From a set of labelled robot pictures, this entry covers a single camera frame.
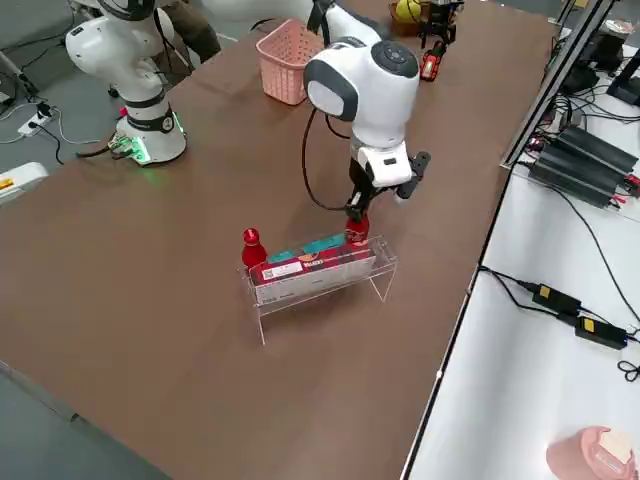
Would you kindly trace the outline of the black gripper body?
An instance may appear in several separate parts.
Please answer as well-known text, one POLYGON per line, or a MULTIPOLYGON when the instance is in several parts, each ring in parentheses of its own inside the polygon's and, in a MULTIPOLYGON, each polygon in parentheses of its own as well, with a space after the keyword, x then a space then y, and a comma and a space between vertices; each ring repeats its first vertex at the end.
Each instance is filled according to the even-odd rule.
POLYGON ((374 197, 375 187, 373 186, 367 171, 363 169, 362 166, 355 159, 350 160, 349 178, 353 183, 352 194, 354 192, 360 192, 362 195, 363 192, 372 191, 373 197, 374 197))
POLYGON ((450 25, 455 22, 456 2, 454 0, 433 0, 429 2, 429 21, 432 24, 450 25))

